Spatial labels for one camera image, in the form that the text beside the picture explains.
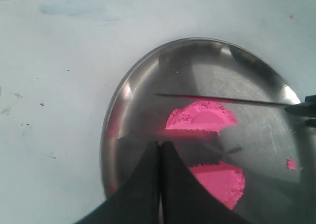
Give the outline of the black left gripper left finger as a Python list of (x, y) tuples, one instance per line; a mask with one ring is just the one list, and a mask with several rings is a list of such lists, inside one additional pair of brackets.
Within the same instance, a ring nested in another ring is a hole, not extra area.
[(159, 145), (148, 143), (128, 180), (110, 199), (77, 221), (79, 224), (159, 223)]

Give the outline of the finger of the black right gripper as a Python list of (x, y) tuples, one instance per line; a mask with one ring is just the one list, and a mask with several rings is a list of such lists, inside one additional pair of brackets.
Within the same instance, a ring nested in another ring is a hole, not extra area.
[(305, 121), (305, 126), (309, 128), (316, 128), (316, 119), (307, 119)]
[(316, 95), (308, 95), (304, 99), (304, 103), (306, 108), (309, 110), (315, 110), (316, 109)]

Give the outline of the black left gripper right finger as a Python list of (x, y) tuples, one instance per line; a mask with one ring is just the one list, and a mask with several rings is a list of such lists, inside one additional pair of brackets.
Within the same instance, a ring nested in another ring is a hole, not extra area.
[(172, 142), (160, 145), (160, 193), (165, 224), (247, 224), (211, 196), (180, 158)]

